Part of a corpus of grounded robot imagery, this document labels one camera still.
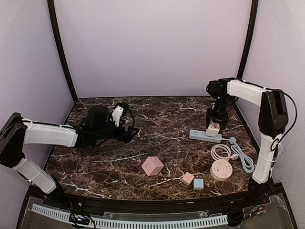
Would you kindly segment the white cube socket adapter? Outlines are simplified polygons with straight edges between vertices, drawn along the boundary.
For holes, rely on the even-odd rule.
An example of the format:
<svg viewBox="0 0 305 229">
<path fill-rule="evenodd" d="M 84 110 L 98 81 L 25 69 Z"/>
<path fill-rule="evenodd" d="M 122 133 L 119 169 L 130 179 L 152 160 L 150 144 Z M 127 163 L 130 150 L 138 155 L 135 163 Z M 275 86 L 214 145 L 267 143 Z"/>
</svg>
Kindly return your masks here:
<svg viewBox="0 0 305 229">
<path fill-rule="evenodd" d="M 219 132 L 220 132 L 220 124 L 211 121 L 206 129 L 206 135 L 209 137 L 217 137 Z"/>
</svg>

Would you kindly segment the black table front rail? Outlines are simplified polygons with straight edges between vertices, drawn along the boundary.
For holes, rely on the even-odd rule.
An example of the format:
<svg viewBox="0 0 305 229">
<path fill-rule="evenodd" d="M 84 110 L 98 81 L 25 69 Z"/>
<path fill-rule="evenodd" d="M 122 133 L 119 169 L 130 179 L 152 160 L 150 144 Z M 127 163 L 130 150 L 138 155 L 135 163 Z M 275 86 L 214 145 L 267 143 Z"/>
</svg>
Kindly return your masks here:
<svg viewBox="0 0 305 229">
<path fill-rule="evenodd" d="M 43 203 L 78 213 L 102 215 L 105 212 L 167 214 L 207 211 L 208 213 L 224 213 L 240 218 L 244 208 L 265 206 L 270 201 L 269 195 L 250 190 L 230 195 L 186 200 L 115 200 L 104 198 L 82 197 L 66 194 L 59 190 L 55 195 L 45 196 Z"/>
</svg>

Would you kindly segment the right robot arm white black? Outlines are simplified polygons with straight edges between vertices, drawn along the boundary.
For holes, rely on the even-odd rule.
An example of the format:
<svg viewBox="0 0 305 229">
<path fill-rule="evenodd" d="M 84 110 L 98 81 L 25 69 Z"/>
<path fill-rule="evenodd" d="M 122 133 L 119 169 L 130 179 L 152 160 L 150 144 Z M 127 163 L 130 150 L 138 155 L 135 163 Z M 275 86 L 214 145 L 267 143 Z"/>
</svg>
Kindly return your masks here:
<svg viewBox="0 0 305 229">
<path fill-rule="evenodd" d="M 278 147 L 290 131 L 286 128 L 288 111 L 285 100 L 289 95 L 280 89 L 266 88 L 235 78 L 210 81 L 206 91 L 215 100 L 206 111 L 206 127 L 216 124 L 223 130 L 229 120 L 227 107 L 233 104 L 236 98 L 244 99 L 260 108 L 260 151 L 244 198 L 247 204 L 257 205 L 267 197 Z"/>
</svg>

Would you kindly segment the pink round power socket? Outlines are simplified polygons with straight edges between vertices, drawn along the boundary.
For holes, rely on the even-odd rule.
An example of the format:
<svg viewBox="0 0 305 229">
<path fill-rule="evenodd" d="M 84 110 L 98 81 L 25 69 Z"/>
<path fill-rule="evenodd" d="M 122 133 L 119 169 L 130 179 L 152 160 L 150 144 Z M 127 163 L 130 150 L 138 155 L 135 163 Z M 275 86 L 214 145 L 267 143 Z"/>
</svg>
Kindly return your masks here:
<svg viewBox="0 0 305 229">
<path fill-rule="evenodd" d="M 232 175 L 233 167 L 226 160 L 215 160 L 210 168 L 210 173 L 215 180 L 226 181 Z"/>
</svg>

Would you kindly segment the right black frame post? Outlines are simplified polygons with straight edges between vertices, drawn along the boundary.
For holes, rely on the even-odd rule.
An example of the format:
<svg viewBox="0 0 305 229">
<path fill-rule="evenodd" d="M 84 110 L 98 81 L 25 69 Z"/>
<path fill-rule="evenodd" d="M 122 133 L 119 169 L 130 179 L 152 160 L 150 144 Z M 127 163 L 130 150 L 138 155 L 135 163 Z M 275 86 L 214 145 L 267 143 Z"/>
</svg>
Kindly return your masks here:
<svg viewBox="0 0 305 229">
<path fill-rule="evenodd" d="M 247 59 L 248 59 L 248 54 L 249 54 L 251 43 L 252 43 L 256 16 L 257 16 L 257 10 L 258 10 L 258 3 L 259 3 L 259 0 L 252 0 L 252 2 L 251 2 L 249 22 L 248 22 L 247 33 L 246 33 L 246 38 L 245 38 L 245 42 L 244 42 L 243 53 L 241 56 L 241 60 L 240 60 L 240 64 L 239 64 L 239 68 L 238 68 L 238 72 L 237 72 L 237 76 L 236 76 L 237 79 L 243 78 L 244 70 L 246 67 Z"/>
</svg>

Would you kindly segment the left black frame post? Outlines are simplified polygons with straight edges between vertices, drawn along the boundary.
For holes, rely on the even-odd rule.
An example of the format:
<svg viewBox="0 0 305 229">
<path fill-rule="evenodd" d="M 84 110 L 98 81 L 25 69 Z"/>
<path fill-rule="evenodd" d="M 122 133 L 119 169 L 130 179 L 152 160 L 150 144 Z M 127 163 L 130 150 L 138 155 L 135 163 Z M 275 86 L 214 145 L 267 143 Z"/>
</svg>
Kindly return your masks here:
<svg viewBox="0 0 305 229">
<path fill-rule="evenodd" d="M 56 15 L 56 9 L 55 9 L 55 1 L 54 0 L 47 0 L 47 5 L 48 5 L 48 11 L 49 11 L 49 17 L 51 21 L 51 27 L 52 27 L 52 32 L 58 52 L 58 56 L 61 62 L 61 67 L 64 73 L 64 77 L 67 83 L 67 86 L 69 88 L 70 95 L 72 97 L 72 100 L 74 103 L 78 101 L 78 96 L 76 93 L 76 89 L 74 87 L 71 73 L 68 67 L 68 63 L 66 60 L 65 56 L 65 51 L 63 48 L 62 40 L 61 40 L 61 35 L 60 35 L 60 29 L 59 29 L 59 24 L 57 20 L 57 15 Z"/>
</svg>

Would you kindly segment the black frame post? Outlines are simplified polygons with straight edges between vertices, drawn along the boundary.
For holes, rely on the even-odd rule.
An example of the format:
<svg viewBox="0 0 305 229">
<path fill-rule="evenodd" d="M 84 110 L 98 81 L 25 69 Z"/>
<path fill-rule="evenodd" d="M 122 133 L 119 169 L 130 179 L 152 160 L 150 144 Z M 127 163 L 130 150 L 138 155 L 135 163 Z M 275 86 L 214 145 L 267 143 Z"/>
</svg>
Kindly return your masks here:
<svg viewBox="0 0 305 229">
<path fill-rule="evenodd" d="M 243 78 L 244 70 L 246 67 L 247 59 L 248 59 L 248 54 L 249 54 L 251 43 L 252 43 L 256 16 L 257 16 L 257 10 L 258 10 L 258 3 L 259 3 L 259 0 L 252 0 L 252 2 L 251 2 L 249 22 L 248 22 L 247 33 L 246 33 L 246 38 L 245 38 L 245 42 L 244 42 L 243 53 L 241 56 L 241 60 L 240 60 L 240 64 L 239 64 L 239 68 L 238 68 L 238 72 L 237 72 L 237 76 L 236 76 L 237 79 Z"/>
<path fill-rule="evenodd" d="M 61 62 L 61 67 L 64 73 L 64 77 L 67 83 L 67 86 L 69 88 L 70 95 L 72 97 L 72 100 L 74 103 L 78 101 L 78 96 L 76 93 L 76 89 L 74 87 L 71 73 L 68 67 L 68 63 L 66 60 L 65 56 L 65 51 L 63 48 L 62 40 L 61 40 L 61 35 L 60 35 L 60 29 L 59 29 L 59 24 L 57 20 L 57 15 L 56 15 L 56 9 L 55 9 L 55 1 L 54 0 L 47 0 L 47 5 L 48 5 L 48 11 L 49 11 L 49 17 L 51 21 L 51 27 L 52 27 L 52 32 L 58 52 L 58 56 Z"/>
</svg>

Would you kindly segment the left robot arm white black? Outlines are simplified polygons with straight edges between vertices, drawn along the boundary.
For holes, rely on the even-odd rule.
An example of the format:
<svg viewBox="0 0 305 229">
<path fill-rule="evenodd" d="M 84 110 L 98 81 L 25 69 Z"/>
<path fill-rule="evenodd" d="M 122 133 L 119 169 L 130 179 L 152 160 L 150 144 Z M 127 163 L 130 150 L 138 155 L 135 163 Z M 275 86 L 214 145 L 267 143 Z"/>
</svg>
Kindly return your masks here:
<svg viewBox="0 0 305 229">
<path fill-rule="evenodd" d="M 78 125 L 32 121 L 13 113 L 0 131 L 0 163 L 17 171 L 47 195 L 64 193 L 59 182 L 23 152 L 24 145 L 86 148 L 98 147 L 110 139 L 128 143 L 139 129 L 134 123 L 125 126 L 126 113 L 131 113 L 126 103 L 117 104 L 112 112 L 105 106 L 93 106 Z"/>
</svg>

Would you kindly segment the small pink charger plug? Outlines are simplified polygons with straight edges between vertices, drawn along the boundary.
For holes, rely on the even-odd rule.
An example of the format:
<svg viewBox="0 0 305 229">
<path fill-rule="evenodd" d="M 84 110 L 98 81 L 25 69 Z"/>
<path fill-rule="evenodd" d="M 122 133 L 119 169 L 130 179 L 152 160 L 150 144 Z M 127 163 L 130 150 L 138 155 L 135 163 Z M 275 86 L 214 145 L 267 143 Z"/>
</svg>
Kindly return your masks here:
<svg viewBox="0 0 305 229">
<path fill-rule="evenodd" d="M 187 186 L 189 186 L 191 184 L 191 182 L 194 179 L 194 175 L 192 175 L 189 172 L 186 172 L 183 177 L 181 178 L 181 182 Z"/>
</svg>

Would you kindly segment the small blue charger plug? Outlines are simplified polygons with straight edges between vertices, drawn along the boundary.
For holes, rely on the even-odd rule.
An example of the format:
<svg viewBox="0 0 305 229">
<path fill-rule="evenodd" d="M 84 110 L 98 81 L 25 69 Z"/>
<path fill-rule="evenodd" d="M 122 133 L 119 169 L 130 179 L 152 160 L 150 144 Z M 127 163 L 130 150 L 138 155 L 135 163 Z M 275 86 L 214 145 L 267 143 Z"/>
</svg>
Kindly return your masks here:
<svg viewBox="0 0 305 229">
<path fill-rule="evenodd" d="M 193 189 L 194 190 L 203 190 L 204 189 L 204 180 L 202 178 L 195 178 L 193 180 Z"/>
</svg>

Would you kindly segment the pink cube socket adapter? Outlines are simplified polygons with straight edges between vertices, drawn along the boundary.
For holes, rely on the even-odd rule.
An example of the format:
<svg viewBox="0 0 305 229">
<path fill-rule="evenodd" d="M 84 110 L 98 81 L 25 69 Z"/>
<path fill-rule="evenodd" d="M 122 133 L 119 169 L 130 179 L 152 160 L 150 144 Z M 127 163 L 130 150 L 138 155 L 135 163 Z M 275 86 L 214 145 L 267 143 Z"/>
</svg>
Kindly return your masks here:
<svg viewBox="0 0 305 229">
<path fill-rule="evenodd" d="M 141 168 L 147 176 L 156 176 L 163 169 L 164 164 L 156 156 L 149 156 L 146 158 Z"/>
</svg>

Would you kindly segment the blue power strip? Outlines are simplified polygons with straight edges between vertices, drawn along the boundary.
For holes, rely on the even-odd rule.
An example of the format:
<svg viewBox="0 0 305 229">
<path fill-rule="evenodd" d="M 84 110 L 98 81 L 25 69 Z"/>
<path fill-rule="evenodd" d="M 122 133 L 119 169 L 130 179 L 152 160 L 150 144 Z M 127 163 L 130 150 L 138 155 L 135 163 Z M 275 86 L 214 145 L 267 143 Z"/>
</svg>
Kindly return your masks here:
<svg viewBox="0 0 305 229">
<path fill-rule="evenodd" d="M 189 138 L 192 140 L 200 140 L 205 142 L 220 143 L 222 135 L 218 134 L 216 137 L 207 136 L 205 131 L 193 130 L 189 132 Z"/>
</svg>

